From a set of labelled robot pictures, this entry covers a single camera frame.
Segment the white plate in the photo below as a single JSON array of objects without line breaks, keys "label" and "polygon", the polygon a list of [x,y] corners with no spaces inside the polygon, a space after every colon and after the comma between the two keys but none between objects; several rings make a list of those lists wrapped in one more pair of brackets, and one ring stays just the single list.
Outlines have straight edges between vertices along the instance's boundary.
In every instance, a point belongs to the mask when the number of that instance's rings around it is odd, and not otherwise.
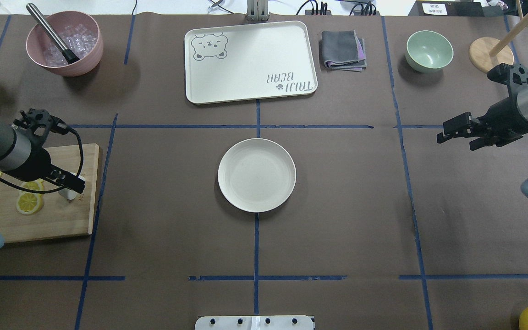
[{"label": "white plate", "polygon": [[299,21],[194,29],[185,35],[185,90],[195,104],[311,94],[317,75]]},{"label": "white plate", "polygon": [[289,198],[295,188],[296,168],[280,144],[250,138],[225,153],[217,178],[232,205],[248,212],[265,212]]}]

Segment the round wooden base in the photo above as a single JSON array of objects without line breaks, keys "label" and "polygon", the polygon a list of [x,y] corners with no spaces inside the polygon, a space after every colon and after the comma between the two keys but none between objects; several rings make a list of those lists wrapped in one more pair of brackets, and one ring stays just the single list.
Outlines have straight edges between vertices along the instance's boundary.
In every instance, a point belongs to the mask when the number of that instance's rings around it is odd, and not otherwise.
[{"label": "round wooden base", "polygon": [[496,56],[490,56],[490,50],[499,42],[500,40],[488,36],[474,40],[470,44],[470,61],[484,73],[501,63],[515,63],[515,55],[509,46],[505,46]]}]

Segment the wooden stand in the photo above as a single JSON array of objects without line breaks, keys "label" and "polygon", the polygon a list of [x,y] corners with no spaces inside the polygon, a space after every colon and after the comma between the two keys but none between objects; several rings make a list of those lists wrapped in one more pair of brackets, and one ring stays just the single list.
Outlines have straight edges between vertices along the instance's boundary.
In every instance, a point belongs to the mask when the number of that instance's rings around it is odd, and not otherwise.
[{"label": "wooden stand", "polygon": [[[66,171],[79,168],[78,146],[46,148],[52,163]],[[97,176],[99,171],[99,146],[82,146],[84,163],[81,176],[86,180],[82,194],[69,201],[58,192],[45,194],[44,206],[32,215],[22,215],[16,210],[19,190],[0,183],[0,232],[6,243],[44,240],[65,236],[88,235],[93,232],[95,204],[97,195]],[[21,184],[8,175],[2,175],[8,181]],[[56,188],[44,182],[44,189]]]},{"label": "wooden stand", "polygon": [[502,40],[490,37],[475,40],[470,45],[470,61],[482,72],[488,72],[500,63],[515,63],[515,55],[508,44],[527,26],[528,14]]}]

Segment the pink bowl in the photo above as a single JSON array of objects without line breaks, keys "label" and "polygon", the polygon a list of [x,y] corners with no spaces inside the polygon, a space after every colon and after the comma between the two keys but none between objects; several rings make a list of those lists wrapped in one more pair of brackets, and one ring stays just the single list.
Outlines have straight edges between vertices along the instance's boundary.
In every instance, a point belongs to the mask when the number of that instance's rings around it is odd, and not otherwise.
[{"label": "pink bowl", "polygon": [[87,56],[79,59],[75,63],[64,66],[48,66],[44,59],[44,52],[50,45],[51,40],[48,35],[46,35],[44,29],[42,29],[40,25],[36,25],[27,35],[26,40],[27,55],[32,61],[51,73],[56,73],[57,75],[65,77],[84,75],[99,64],[101,56],[103,55],[103,38],[101,37],[99,25],[91,16],[84,12],[65,11],[53,13],[46,17],[46,20],[48,20],[48,23],[50,23],[52,28],[59,33],[64,31],[65,27],[68,25],[76,27],[77,25],[82,24],[84,27],[97,34],[97,42],[95,43],[93,50],[91,50]]}]

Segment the bear drawing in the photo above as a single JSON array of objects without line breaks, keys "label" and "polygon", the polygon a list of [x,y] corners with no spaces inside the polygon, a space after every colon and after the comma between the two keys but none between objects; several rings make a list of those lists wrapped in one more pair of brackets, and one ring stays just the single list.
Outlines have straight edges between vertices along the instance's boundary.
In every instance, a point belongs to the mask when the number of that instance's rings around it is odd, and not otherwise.
[{"label": "bear drawing", "polygon": [[219,59],[224,59],[227,56],[227,42],[228,39],[223,33],[195,35],[195,38],[191,40],[191,46],[195,50],[193,58],[197,61],[215,56]]}]

